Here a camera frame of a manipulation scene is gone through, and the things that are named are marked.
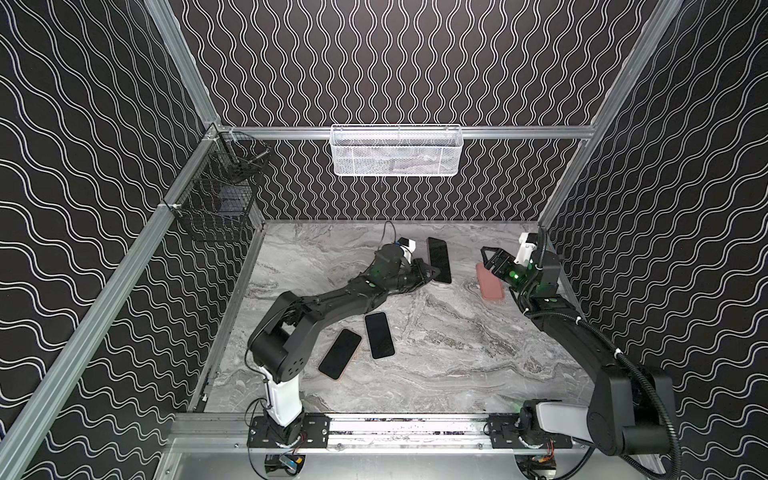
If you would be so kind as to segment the black smartphone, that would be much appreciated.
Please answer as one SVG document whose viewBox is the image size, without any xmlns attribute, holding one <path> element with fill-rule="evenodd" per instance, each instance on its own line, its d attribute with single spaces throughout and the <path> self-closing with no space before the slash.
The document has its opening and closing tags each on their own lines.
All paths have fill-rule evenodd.
<svg viewBox="0 0 768 480">
<path fill-rule="evenodd" d="M 452 273 L 447 243 L 442 239 L 428 237 L 427 247 L 430 265 L 437 270 L 434 281 L 442 284 L 451 284 Z"/>
</svg>

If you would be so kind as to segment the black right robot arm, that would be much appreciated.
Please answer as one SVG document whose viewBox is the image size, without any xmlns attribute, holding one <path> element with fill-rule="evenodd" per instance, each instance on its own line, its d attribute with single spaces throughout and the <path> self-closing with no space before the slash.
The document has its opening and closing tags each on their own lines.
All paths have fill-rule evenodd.
<svg viewBox="0 0 768 480">
<path fill-rule="evenodd" d="M 558 291 L 560 265 L 553 252 L 535 248 L 519 261 L 498 247 L 481 250 L 483 266 L 506 283 L 521 313 L 561 345 L 592 380 L 585 407 L 561 401 L 526 403 L 528 431 L 585 440 L 607 456 L 681 457 L 670 376 L 635 364 Z"/>
</svg>

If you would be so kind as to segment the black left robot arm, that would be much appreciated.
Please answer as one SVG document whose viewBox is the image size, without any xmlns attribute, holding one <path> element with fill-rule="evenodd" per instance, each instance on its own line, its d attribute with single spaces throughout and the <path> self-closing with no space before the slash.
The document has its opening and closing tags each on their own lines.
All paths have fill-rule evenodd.
<svg viewBox="0 0 768 480">
<path fill-rule="evenodd" d="M 288 446 L 299 439 L 305 415 L 299 377 L 321 331 L 348 317 L 369 314 L 389 297 L 414 292 L 441 273 L 415 258 L 414 249 L 412 241 L 385 244 L 365 270 L 326 293 L 281 293 L 251 333 L 244 356 L 266 379 L 263 411 L 276 443 Z"/>
</svg>

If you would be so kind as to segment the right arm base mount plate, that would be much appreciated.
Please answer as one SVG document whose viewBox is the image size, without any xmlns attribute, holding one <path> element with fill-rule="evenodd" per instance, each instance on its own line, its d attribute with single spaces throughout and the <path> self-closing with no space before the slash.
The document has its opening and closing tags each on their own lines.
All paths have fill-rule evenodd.
<svg viewBox="0 0 768 480">
<path fill-rule="evenodd" d="M 491 414 L 483 432 L 493 449 L 565 450 L 573 447 L 570 437 L 537 430 L 518 414 Z"/>
</svg>

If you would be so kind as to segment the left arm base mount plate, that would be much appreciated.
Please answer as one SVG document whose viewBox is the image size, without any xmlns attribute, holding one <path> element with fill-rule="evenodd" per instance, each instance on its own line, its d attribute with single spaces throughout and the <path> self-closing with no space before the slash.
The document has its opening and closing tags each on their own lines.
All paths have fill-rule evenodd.
<svg viewBox="0 0 768 480">
<path fill-rule="evenodd" d="M 251 449 L 326 448 L 331 419 L 320 413 L 300 414 L 288 426 L 279 425 L 269 415 L 250 421 L 247 446 Z"/>
</svg>

